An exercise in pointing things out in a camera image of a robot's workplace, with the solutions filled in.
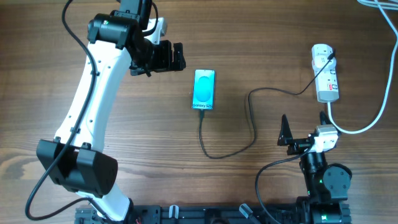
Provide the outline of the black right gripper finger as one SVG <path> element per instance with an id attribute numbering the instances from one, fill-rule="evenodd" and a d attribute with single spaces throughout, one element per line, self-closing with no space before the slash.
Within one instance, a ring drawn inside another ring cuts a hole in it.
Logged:
<path id="1" fill-rule="evenodd" d="M 341 131 L 337 130 L 336 127 L 331 123 L 330 119 L 326 115 L 324 111 L 320 112 L 320 126 L 319 126 L 319 134 L 336 134 L 341 135 Z"/>
<path id="2" fill-rule="evenodd" d="M 293 137 L 290 130 L 289 122 L 285 114 L 282 115 L 279 138 L 277 141 L 278 146 L 288 146 L 293 144 Z"/>

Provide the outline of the white power strip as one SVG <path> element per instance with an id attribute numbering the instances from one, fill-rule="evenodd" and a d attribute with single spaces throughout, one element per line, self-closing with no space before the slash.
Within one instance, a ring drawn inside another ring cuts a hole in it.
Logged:
<path id="1" fill-rule="evenodd" d="M 315 44 L 312 47 L 312 68 L 318 102 L 331 103 L 338 100 L 335 51 L 329 45 Z"/>

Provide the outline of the Galaxy S25 smartphone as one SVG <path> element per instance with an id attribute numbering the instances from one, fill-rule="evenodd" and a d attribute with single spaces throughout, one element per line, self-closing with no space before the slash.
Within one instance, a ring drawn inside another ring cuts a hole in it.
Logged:
<path id="1" fill-rule="evenodd" d="M 212 110 L 215 92 L 215 71 L 195 70 L 193 82 L 192 108 L 195 110 Z"/>

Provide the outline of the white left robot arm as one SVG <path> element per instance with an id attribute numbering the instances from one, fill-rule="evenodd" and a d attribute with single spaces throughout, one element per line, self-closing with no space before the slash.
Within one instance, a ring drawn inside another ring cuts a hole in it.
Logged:
<path id="1" fill-rule="evenodd" d="M 126 73 L 181 71 L 183 45 L 164 40 L 162 17 L 150 18 L 152 1 L 121 1 L 119 9 L 98 14 L 88 24 L 86 63 L 62 125 L 51 141 L 40 140 L 37 157 L 44 178 L 93 207 L 89 222 L 142 223 L 130 198 L 116 184 L 118 162 L 103 153 L 104 134 L 119 84 Z"/>

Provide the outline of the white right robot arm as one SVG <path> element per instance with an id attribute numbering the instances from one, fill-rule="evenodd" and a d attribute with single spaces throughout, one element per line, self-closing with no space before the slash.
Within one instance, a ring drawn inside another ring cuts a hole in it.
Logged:
<path id="1" fill-rule="evenodd" d="M 351 223 L 348 190 L 352 172 L 342 164 L 329 164 L 325 154 L 336 147 L 338 130 L 320 113 L 321 124 L 305 138 L 295 139 L 286 115 L 281 118 L 278 146 L 299 156 L 308 195 L 296 200 L 297 223 Z"/>

